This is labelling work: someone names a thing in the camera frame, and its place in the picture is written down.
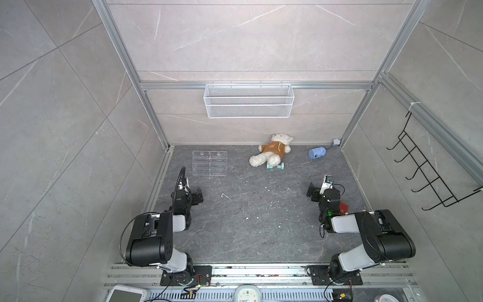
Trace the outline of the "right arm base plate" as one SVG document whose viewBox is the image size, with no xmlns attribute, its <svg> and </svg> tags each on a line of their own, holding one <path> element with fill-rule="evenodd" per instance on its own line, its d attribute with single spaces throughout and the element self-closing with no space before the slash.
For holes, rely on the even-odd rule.
<svg viewBox="0 0 483 302">
<path fill-rule="evenodd" d="M 359 271 L 345 272 L 341 269 L 331 268 L 327 265 L 311 265 L 306 267 L 306 272 L 314 286 L 323 285 L 363 285 Z"/>
</svg>

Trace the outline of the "red leather card holder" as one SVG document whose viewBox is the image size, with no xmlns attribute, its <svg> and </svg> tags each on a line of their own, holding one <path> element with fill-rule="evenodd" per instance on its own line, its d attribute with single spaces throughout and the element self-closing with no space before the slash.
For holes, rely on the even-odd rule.
<svg viewBox="0 0 483 302">
<path fill-rule="evenodd" d="M 348 215 L 349 213 L 349 206 L 344 202 L 340 202 L 339 204 L 339 214 L 341 215 Z"/>
</svg>

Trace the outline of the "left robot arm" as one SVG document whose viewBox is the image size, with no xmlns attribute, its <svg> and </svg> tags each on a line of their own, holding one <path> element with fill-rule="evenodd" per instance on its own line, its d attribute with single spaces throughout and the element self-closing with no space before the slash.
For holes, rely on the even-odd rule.
<svg viewBox="0 0 483 302">
<path fill-rule="evenodd" d="M 191 208 L 203 202 L 201 189 L 192 192 L 182 167 L 171 193 L 172 204 L 163 212 L 149 211 L 127 223 L 119 238 L 119 254 L 129 266 L 155 266 L 187 286 L 195 278 L 191 256 L 174 247 L 175 233 L 189 230 Z"/>
</svg>

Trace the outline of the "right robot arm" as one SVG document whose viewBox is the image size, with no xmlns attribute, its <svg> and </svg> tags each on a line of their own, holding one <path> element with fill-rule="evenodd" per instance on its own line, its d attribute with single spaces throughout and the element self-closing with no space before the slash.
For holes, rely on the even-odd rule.
<svg viewBox="0 0 483 302">
<path fill-rule="evenodd" d="M 389 210 L 348 212 L 341 192 L 333 183 L 322 187 L 312 183 L 307 197 L 319 206 L 319 235 L 358 234 L 362 243 L 332 256 L 327 276 L 343 284 L 363 269 L 415 256 L 416 247 L 405 229 Z"/>
</svg>

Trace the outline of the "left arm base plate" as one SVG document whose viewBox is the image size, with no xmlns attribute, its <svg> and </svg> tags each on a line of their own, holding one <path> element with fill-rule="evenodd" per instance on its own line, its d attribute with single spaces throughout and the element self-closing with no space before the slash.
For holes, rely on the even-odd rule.
<svg viewBox="0 0 483 302">
<path fill-rule="evenodd" d="M 212 266 L 194 266 L 192 271 L 181 273 L 163 272 L 161 286 L 195 287 L 197 285 L 209 286 L 211 284 Z"/>
</svg>

